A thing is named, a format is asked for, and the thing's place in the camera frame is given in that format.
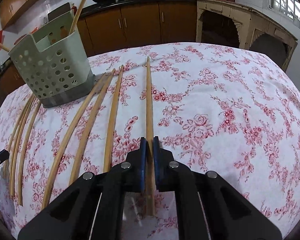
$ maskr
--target table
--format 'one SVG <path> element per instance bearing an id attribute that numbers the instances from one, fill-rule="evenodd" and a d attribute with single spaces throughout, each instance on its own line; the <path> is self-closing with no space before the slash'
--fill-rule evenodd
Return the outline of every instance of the table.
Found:
<path id="1" fill-rule="evenodd" d="M 286 236 L 300 219 L 300 93 L 291 80 L 265 55 L 203 43 L 146 46 L 91 57 L 95 74 L 119 70 L 124 64 L 113 165 L 124 161 L 146 135 L 147 56 L 151 58 L 154 135 L 163 147 L 193 171 L 218 172 Z M 103 170 L 116 80 L 91 131 L 80 174 Z M 22 86 L 0 108 L 0 150 L 7 147 L 30 94 Z M 96 98 L 74 130 L 51 200 L 67 188 Z M 8 198 L 0 170 L 0 209 L 13 236 L 40 211 L 54 155 L 82 101 L 39 110 L 26 150 L 23 206 L 17 204 L 17 192 L 13 200 Z M 174 194 L 155 192 L 155 217 L 143 215 L 144 204 L 142 195 L 126 195 L 123 239 L 178 239 Z"/>

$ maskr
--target flower pattern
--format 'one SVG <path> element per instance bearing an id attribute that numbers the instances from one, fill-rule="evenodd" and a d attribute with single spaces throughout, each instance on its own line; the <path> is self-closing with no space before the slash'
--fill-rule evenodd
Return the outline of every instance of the flower pattern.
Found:
<path id="1" fill-rule="evenodd" d="M 89 58 L 94 74 L 113 68 L 116 72 L 89 135 L 80 175 L 103 170 L 106 127 L 121 65 L 124 73 L 112 165 L 138 149 L 140 137 L 146 134 L 147 56 L 151 60 L 154 135 L 162 146 L 193 171 L 218 172 L 286 236 L 300 219 L 300 93 L 275 63 L 256 52 L 172 43 Z M 0 108 L 0 150 L 8 146 L 30 94 L 22 86 Z M 68 186 L 79 140 L 96 100 L 94 96 L 69 141 L 51 200 Z M 40 212 L 53 159 L 82 101 L 39 109 L 26 148 L 23 206 L 18 205 L 17 191 L 13 199 L 8 196 L 8 181 L 0 170 L 0 209 L 13 236 Z M 174 193 L 156 191 L 154 195 L 155 216 L 150 218 L 143 213 L 144 195 L 127 193 L 123 240 L 178 239 Z"/>

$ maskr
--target metal screw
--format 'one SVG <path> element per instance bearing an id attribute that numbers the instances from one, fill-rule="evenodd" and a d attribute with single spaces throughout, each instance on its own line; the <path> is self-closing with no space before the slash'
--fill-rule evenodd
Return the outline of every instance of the metal screw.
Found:
<path id="1" fill-rule="evenodd" d="M 172 161 L 172 162 L 169 162 L 169 166 L 172 168 L 177 168 L 177 167 L 179 167 L 179 163 L 177 163 L 176 161 Z"/>
<path id="2" fill-rule="evenodd" d="M 123 168 L 123 169 L 128 169 L 130 167 L 131 167 L 131 163 L 129 163 L 129 162 L 121 163 L 121 168 Z"/>
<path id="3" fill-rule="evenodd" d="M 215 171 L 208 171 L 207 176 L 211 179 L 215 179 L 218 176 L 218 174 Z"/>
<path id="4" fill-rule="evenodd" d="M 84 179 L 88 180 L 88 179 L 92 179 L 93 177 L 93 173 L 92 172 L 86 172 L 83 174 L 82 176 Z"/>

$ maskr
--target arched opening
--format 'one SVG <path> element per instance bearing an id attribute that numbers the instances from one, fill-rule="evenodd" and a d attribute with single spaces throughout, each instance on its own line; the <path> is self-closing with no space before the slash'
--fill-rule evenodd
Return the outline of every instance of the arched opening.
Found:
<path id="1" fill-rule="evenodd" d="M 283 66 L 289 54 L 287 44 L 266 33 L 259 36 L 249 50 L 267 55 L 279 67 Z"/>
<path id="2" fill-rule="evenodd" d="M 204 11 L 201 15 L 202 43 L 239 48 L 239 36 L 233 20 L 222 14 Z"/>

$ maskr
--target black countertop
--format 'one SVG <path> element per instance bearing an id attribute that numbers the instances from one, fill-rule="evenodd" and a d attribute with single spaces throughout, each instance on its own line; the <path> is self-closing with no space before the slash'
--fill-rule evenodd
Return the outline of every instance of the black countertop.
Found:
<path id="1" fill-rule="evenodd" d="M 122 5 L 158 2 L 158 1 L 167 1 L 167 0 L 111 0 L 110 2 L 106 2 L 106 3 L 96 3 L 83 8 L 80 14 L 80 18 L 84 18 L 91 14 L 102 12 L 108 9 L 120 7 Z"/>

